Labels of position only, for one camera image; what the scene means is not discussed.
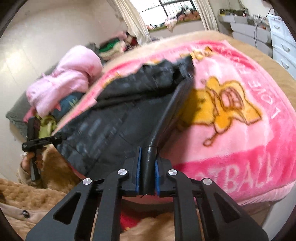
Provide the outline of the left hand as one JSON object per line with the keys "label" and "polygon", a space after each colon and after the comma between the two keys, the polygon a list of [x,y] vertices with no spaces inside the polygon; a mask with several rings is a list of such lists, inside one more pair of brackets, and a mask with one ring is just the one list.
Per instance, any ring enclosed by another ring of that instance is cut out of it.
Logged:
{"label": "left hand", "polygon": [[[37,159],[36,159],[36,165],[38,169],[43,168],[43,152],[46,150],[46,147],[43,147],[39,153],[37,153]],[[26,156],[22,159],[21,161],[21,167],[24,171],[26,171],[28,174],[31,172],[30,171],[30,162],[34,158],[35,153],[34,152],[29,152],[26,154]]]}

